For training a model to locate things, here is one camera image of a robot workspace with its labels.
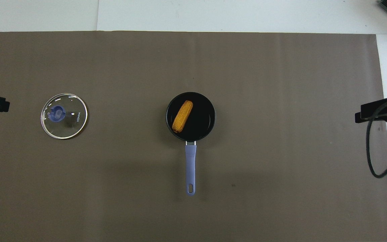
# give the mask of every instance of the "purple handle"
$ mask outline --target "purple handle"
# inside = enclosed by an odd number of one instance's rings
[[[195,194],[195,154],[197,153],[196,145],[186,145],[186,193],[189,196]]]

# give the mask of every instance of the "black cable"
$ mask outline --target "black cable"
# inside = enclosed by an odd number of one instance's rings
[[[371,174],[373,174],[374,177],[376,178],[382,178],[387,175],[387,168],[384,170],[384,172],[380,175],[376,174],[373,165],[371,164],[371,158],[370,158],[370,130],[371,130],[371,125],[375,119],[375,117],[378,115],[379,112],[381,112],[385,107],[387,107],[387,102],[379,106],[373,113],[372,117],[369,118],[368,125],[367,125],[367,162],[368,162],[368,167],[370,167]]]

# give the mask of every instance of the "yellow corn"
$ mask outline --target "yellow corn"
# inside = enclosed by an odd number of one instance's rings
[[[183,105],[174,118],[174,122],[172,123],[172,130],[175,133],[180,133],[183,130],[184,124],[186,124],[187,117],[189,116],[193,106],[194,104],[192,101],[184,101]]]

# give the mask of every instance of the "lid metal rim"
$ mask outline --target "lid metal rim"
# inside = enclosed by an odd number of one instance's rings
[[[63,95],[71,95],[71,96],[75,96],[82,104],[83,106],[85,107],[85,121],[83,122],[83,125],[82,127],[73,135],[71,136],[68,136],[68,137],[58,137],[58,136],[55,136],[53,135],[52,133],[49,132],[49,130],[47,130],[46,126],[44,125],[44,112],[47,108],[47,106],[49,105],[49,103],[54,100],[55,98],[59,97],[59,96],[63,96]],[[72,138],[74,136],[76,136],[78,133],[80,133],[80,131],[83,129],[83,127],[86,125],[86,121],[87,121],[87,107],[86,107],[86,104],[83,102],[83,100],[81,98],[79,98],[77,95],[74,95],[72,93],[60,93],[58,95],[54,95],[52,98],[49,99],[49,101],[47,101],[47,103],[44,105],[43,107],[43,110],[41,111],[41,126],[43,127],[43,129],[45,130],[45,132],[50,135],[51,137],[53,138],[56,138],[56,139],[69,139],[69,138]]]

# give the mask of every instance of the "round transparent lid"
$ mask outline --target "round transparent lid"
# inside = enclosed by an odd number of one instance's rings
[[[41,125],[56,139],[69,139],[80,133],[86,124],[85,103],[76,95],[62,93],[52,97],[41,112]]]

